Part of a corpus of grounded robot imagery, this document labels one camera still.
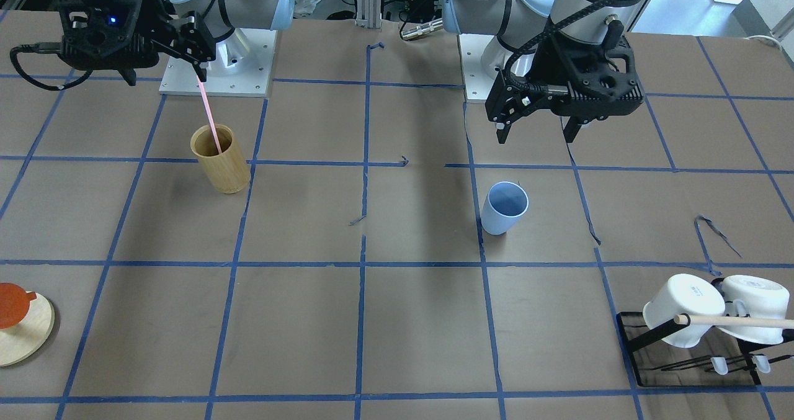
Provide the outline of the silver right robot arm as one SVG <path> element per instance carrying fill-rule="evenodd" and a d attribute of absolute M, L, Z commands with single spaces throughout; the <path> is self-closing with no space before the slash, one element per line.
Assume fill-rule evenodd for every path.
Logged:
<path fill-rule="evenodd" d="M 295 0 L 59 0 L 56 55 L 79 71 L 139 69 L 168 56 L 161 93 L 264 97 L 274 42 Z"/>

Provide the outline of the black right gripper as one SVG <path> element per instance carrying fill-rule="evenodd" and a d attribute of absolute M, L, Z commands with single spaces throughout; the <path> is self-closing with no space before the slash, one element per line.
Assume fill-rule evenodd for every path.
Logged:
<path fill-rule="evenodd" d="M 164 0 L 59 0 L 63 28 L 58 56 L 79 71 L 116 71 L 129 86 L 136 70 L 151 68 L 159 55 L 186 61 L 200 83 L 216 42 L 201 15 L 175 19 Z"/>

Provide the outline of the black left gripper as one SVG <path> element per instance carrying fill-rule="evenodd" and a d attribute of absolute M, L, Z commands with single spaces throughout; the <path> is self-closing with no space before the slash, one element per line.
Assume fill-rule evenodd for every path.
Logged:
<path fill-rule="evenodd" d="M 496 123 L 499 144 L 507 143 L 511 124 L 539 109 L 568 117 L 565 143 L 572 143 L 585 120 L 623 117 L 643 103 L 633 50 L 623 27 L 607 27 L 598 44 L 575 42 L 563 33 L 539 44 L 522 77 L 501 71 L 485 103 Z"/>

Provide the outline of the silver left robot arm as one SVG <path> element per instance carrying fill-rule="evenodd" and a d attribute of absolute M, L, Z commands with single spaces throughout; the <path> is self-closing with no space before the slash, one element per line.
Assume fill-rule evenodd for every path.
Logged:
<path fill-rule="evenodd" d="M 625 24 L 643 0 L 442 0 L 446 32 L 490 35 L 508 53 L 485 100 L 505 143 L 538 110 L 568 119 L 565 140 L 594 120 L 624 117 L 646 100 Z"/>

